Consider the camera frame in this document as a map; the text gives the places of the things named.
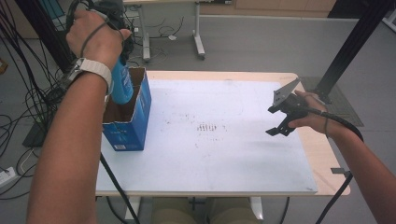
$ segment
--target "tiled floor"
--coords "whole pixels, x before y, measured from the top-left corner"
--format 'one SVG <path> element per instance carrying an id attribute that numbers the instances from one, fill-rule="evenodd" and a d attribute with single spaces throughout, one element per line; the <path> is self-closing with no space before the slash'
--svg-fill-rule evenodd
<path id="1" fill-rule="evenodd" d="M 175 28 L 179 25 L 179 19 L 166 22 Z M 196 56 L 191 37 L 193 19 L 185 18 L 176 34 L 177 40 L 151 39 L 152 55 L 160 53 L 144 66 L 148 70 L 292 72 L 301 77 L 321 77 L 355 24 L 354 20 L 202 17 L 200 32 L 206 52 L 202 61 Z M 39 49 L 37 41 L 30 43 Z M 3 44 L 0 50 L 0 56 L 11 62 Z M 134 55 L 139 52 L 136 46 Z M 396 173 L 395 59 L 396 34 L 380 23 L 337 82 L 364 123 L 360 130 L 366 144 L 393 173 Z M 139 58 L 134 60 L 143 65 Z M 24 94 L 25 88 L 11 64 L 0 76 L 0 114 L 16 118 L 22 112 L 18 108 L 23 108 Z M 21 141 L 31 122 L 25 120 L 18 125 L 7 154 L 0 159 L 2 166 L 14 166 L 26 150 Z M 346 168 L 339 151 L 332 142 L 331 145 L 340 164 Z M 35 161 L 29 160 L 24 166 L 29 167 L 29 162 Z M 4 197 L 25 192 L 29 185 L 29 180 L 22 180 Z M 350 187 L 350 195 L 336 202 L 324 223 L 375 223 L 356 182 L 352 181 Z M 314 223 L 329 200 L 330 197 L 292 197 L 285 223 Z M 285 201 L 282 197 L 262 198 L 265 223 L 279 222 Z M 123 213 L 122 203 L 114 202 L 118 212 Z M 149 222 L 149 202 L 147 198 L 142 204 L 142 223 Z M 26 204 L 26 196 L 0 201 L 0 222 L 23 223 Z M 100 223 L 119 223 L 111 215 L 106 200 L 98 200 L 98 210 Z"/>

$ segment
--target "power strip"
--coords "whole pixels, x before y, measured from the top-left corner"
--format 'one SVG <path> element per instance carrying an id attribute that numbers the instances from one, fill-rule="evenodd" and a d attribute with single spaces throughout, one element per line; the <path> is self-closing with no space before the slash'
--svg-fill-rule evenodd
<path id="1" fill-rule="evenodd" d="M 9 182 L 13 181 L 14 179 L 18 178 L 15 174 L 14 168 L 9 167 L 6 171 L 0 173 L 0 188 L 8 184 Z"/>

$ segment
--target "blue cardboard box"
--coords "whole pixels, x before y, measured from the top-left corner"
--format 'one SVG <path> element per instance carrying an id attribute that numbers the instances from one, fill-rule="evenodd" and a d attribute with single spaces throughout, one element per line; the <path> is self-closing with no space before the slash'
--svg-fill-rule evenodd
<path id="1" fill-rule="evenodd" d="M 125 105 L 109 99 L 103 116 L 103 133 L 116 151 L 139 151 L 145 147 L 151 94 L 145 68 L 130 68 L 134 95 Z"/>

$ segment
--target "plastic bottle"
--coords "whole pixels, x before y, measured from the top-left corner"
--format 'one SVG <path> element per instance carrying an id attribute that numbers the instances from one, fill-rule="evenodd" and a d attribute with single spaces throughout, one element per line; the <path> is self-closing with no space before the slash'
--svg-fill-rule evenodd
<path id="1" fill-rule="evenodd" d="M 111 98 L 114 103 L 118 105 L 125 105 L 128 103 L 134 94 L 131 76 L 127 65 L 122 64 L 121 59 L 117 60 L 116 66 L 111 71 L 113 78 L 113 92 Z"/>

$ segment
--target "forearm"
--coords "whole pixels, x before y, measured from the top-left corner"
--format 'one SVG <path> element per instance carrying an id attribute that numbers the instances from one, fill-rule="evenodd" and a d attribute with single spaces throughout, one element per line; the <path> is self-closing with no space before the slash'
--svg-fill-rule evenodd
<path id="1" fill-rule="evenodd" d="M 94 221 L 105 93 L 106 83 L 95 74 L 82 75 L 68 90 L 36 167 L 29 222 Z M 72 206 L 60 210 L 61 203 Z"/>
<path id="2" fill-rule="evenodd" d="M 331 133 L 378 223 L 396 223 L 396 178 L 354 134 L 343 128 Z"/>

